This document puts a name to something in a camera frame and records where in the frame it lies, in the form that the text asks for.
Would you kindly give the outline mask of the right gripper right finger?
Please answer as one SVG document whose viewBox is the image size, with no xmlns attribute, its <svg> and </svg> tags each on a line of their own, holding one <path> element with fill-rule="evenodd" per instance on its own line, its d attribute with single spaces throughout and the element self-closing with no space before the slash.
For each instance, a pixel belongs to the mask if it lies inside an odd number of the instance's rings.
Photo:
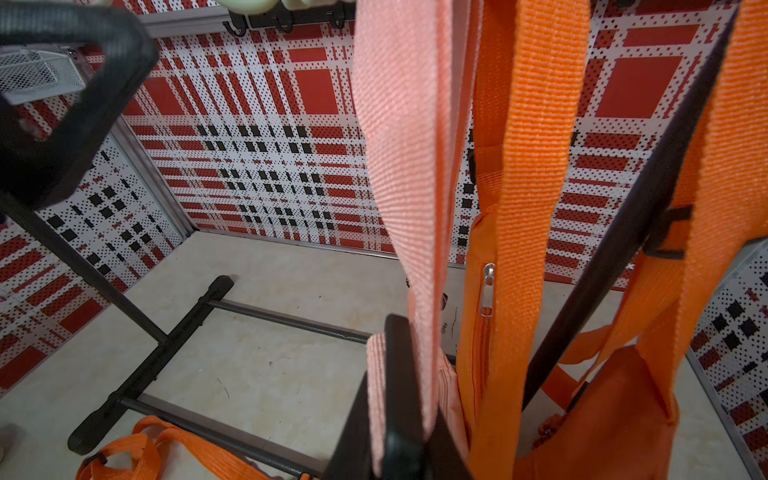
<svg viewBox="0 0 768 480">
<path fill-rule="evenodd" d="M 444 418 L 429 438 L 422 429 L 421 401 L 407 318 L 385 321 L 384 479 L 469 479 Z"/>
</svg>

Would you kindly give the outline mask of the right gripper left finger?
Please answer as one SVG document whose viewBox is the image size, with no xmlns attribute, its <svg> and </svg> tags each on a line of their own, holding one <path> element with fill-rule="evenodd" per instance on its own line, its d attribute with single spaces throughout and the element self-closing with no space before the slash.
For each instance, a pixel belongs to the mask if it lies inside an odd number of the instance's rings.
<svg viewBox="0 0 768 480">
<path fill-rule="evenodd" d="M 362 377 L 339 441 L 321 479 L 378 479 L 373 468 L 367 373 Z"/>
</svg>

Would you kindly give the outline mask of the orange bag with black trim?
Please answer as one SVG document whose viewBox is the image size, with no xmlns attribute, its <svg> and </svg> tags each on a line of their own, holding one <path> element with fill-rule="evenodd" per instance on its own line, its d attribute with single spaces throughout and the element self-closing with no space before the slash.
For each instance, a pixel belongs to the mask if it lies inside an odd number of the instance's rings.
<svg viewBox="0 0 768 480">
<path fill-rule="evenodd" d="M 239 458 L 189 431 L 156 416 L 139 420 L 132 434 L 112 441 L 84 459 L 78 479 L 160 479 L 170 447 L 178 444 L 218 479 L 266 479 L 268 476 Z"/>
</svg>

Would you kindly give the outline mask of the pink bag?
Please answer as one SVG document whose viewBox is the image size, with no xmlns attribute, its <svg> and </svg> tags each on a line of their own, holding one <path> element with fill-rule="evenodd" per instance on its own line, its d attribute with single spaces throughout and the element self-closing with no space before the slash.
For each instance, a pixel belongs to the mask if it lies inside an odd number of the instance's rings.
<svg viewBox="0 0 768 480">
<path fill-rule="evenodd" d="M 458 379 L 440 330 L 481 13 L 478 1 L 362 1 L 352 73 L 369 183 L 408 282 L 424 437 L 442 413 L 464 465 Z M 373 468 L 383 479 L 384 333 L 368 340 L 367 374 Z"/>
</svg>

